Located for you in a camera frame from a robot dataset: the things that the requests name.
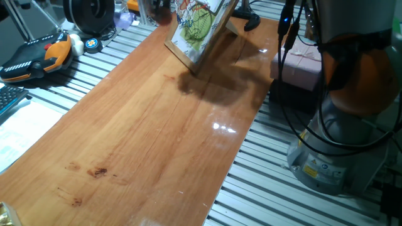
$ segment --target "wooden tabletop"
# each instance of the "wooden tabletop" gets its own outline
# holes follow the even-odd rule
[[[24,226],[202,225],[269,89],[277,22],[226,31],[196,77],[157,28],[0,175]]]

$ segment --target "keyboard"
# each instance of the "keyboard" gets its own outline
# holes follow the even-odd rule
[[[16,106],[28,95],[25,89],[14,88],[0,83],[0,117]]]

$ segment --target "white paper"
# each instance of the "white paper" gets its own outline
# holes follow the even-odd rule
[[[11,111],[13,114],[0,125],[0,174],[63,116],[59,112],[26,99]]]

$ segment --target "pink box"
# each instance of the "pink box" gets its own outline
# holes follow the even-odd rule
[[[320,71],[321,54],[318,52],[317,47],[307,46],[300,40],[296,40],[283,65],[283,81],[312,91],[318,82]],[[278,79],[278,54],[275,55],[271,62],[271,78]]]

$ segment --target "black cable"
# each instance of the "black cable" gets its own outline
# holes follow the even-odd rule
[[[295,23],[293,25],[295,25],[295,24],[298,25],[298,22],[300,20],[301,10],[302,10],[302,8],[300,8],[298,18],[296,19],[296,21],[295,21]],[[346,144],[336,144],[336,143],[332,143],[332,142],[330,142],[330,141],[328,141],[326,139],[323,139],[318,134],[316,134],[314,131],[312,131],[308,126],[305,126],[304,123],[302,122],[302,120],[298,117],[299,121],[302,122],[303,125],[305,126],[305,129],[308,130],[315,137],[317,137],[319,140],[321,140],[321,141],[323,141],[323,142],[325,142],[325,143],[327,143],[327,144],[329,144],[331,146],[335,146],[337,148],[342,148],[342,149],[347,149],[347,150],[353,150],[354,152],[345,153],[345,154],[328,154],[328,153],[323,153],[323,152],[311,147],[311,145],[307,144],[300,137],[300,135],[296,132],[296,129],[291,124],[291,122],[290,122],[290,120],[289,120],[289,118],[287,116],[287,113],[285,111],[285,108],[283,107],[282,101],[281,101],[281,91],[280,90],[281,90],[281,83],[282,83],[282,70],[283,70],[283,65],[285,63],[286,54],[288,53],[288,50],[290,50],[291,47],[293,46],[294,41],[295,41],[295,36],[297,35],[297,32],[298,32],[298,27],[295,27],[295,28],[296,29],[294,29],[292,31],[292,27],[291,27],[291,32],[290,33],[292,35],[288,35],[288,37],[286,39],[285,47],[287,46],[287,48],[285,48],[285,54],[284,54],[283,59],[281,59],[281,42],[283,40],[283,35],[281,35],[281,34],[284,33],[284,30],[278,29],[278,34],[280,34],[279,35],[279,43],[278,43],[278,68],[279,68],[279,75],[278,75],[278,80],[279,80],[279,83],[278,83],[278,101],[280,103],[280,107],[281,107],[281,109],[283,111],[283,114],[284,114],[284,117],[285,117],[287,123],[289,124],[291,130],[295,133],[297,138],[300,140],[300,142],[302,142],[306,147],[310,148],[312,151],[315,151],[316,153],[323,154],[323,155],[326,155],[326,156],[350,156],[350,155],[355,155],[355,154],[363,153],[363,152],[366,152],[366,151],[370,151],[371,148],[376,147],[377,145],[382,144],[383,142],[387,141],[393,135],[393,133],[397,132],[399,129],[402,128],[402,123],[399,123],[398,126],[393,131],[387,132],[383,137],[381,137],[377,141],[374,141],[373,143],[370,143],[370,144],[367,144],[367,145],[364,145],[364,146],[360,146],[360,145],[351,146],[351,145],[346,145]]]
[[[399,121],[401,120],[401,111],[402,111],[402,92],[399,93],[398,114],[396,115],[394,129],[397,128]]]
[[[375,129],[380,131],[380,132],[382,132],[382,133],[387,133],[384,129],[381,129],[381,128],[378,128],[378,127],[376,127]],[[402,147],[399,145],[398,141],[393,137],[391,137],[391,139],[395,143],[396,148],[398,148],[398,150],[402,153]]]
[[[317,6],[315,5],[315,1],[314,0],[312,0],[313,1],[313,9],[314,9],[314,13],[315,13],[315,15],[317,15],[317,16],[315,16],[315,18],[318,18],[318,13],[317,13]],[[316,27],[316,29],[317,29],[317,33],[318,33],[318,45],[320,45],[321,44],[321,38],[320,38],[320,26],[319,26],[319,21],[315,21],[315,23],[316,23],[316,25],[315,25],[315,27]],[[320,76],[320,90],[322,90],[323,91],[323,88],[324,88],[324,86],[325,86],[325,77],[324,77],[324,73],[323,73],[323,59],[322,59],[322,64],[321,64],[321,76]],[[302,125],[305,125],[305,123],[302,121],[302,119],[297,115],[297,113],[296,112],[294,112],[295,113],[295,115],[296,115],[296,118],[302,123]],[[332,138],[332,136],[329,134],[329,132],[328,132],[328,130],[327,130],[327,128],[325,127],[325,123],[324,123],[324,121],[323,121],[323,117],[322,117],[322,100],[318,100],[318,117],[319,117],[319,121],[320,121],[320,123],[321,123],[321,125],[322,125],[322,129],[323,129],[323,132],[325,133],[325,135],[331,140],[331,141],[333,141],[333,142],[335,142],[334,141],[334,139]],[[329,144],[329,145],[331,145],[331,146],[335,146],[335,147],[338,147],[338,148],[344,148],[344,149],[348,149],[348,150],[351,150],[351,151],[355,151],[355,150],[359,150],[359,149],[363,149],[364,147],[366,147],[366,148],[373,148],[373,147],[375,147],[375,146],[377,146],[377,145],[379,145],[381,142],[385,142],[387,139],[389,139],[389,138],[391,138],[392,137],[392,134],[391,133],[389,133],[387,136],[384,136],[384,137],[382,137],[382,139],[378,139],[377,140],[377,142],[374,142],[374,143],[371,143],[371,144],[368,144],[367,146],[360,146],[360,147],[358,147],[358,146],[351,146],[351,145],[338,145],[338,144],[334,144],[333,142],[330,142],[330,141],[328,141],[328,140],[326,140],[326,139],[324,139],[324,138],[322,138],[321,136],[319,136],[318,134],[316,134],[315,132],[313,132],[308,126],[305,126],[305,129],[308,131],[308,132],[310,132],[313,136],[315,136],[317,139],[319,139],[319,140],[321,140],[322,142],[324,142],[324,143],[326,143],[326,144]]]
[[[260,2],[260,3],[265,3],[265,1],[255,0],[255,1],[252,1],[251,3],[249,3],[249,5],[251,5],[251,4],[253,4],[253,3],[258,3],[258,2]]]
[[[113,36],[116,34],[116,32],[117,32],[116,27],[113,27],[113,28],[108,32],[108,34],[101,36],[100,40],[102,40],[102,41],[109,40],[109,39],[113,38]]]
[[[300,40],[304,45],[307,45],[307,46],[315,46],[314,44],[308,44],[308,43],[306,43],[305,41],[303,41],[302,38],[300,38],[300,35],[297,35],[297,37],[299,37],[299,40]]]

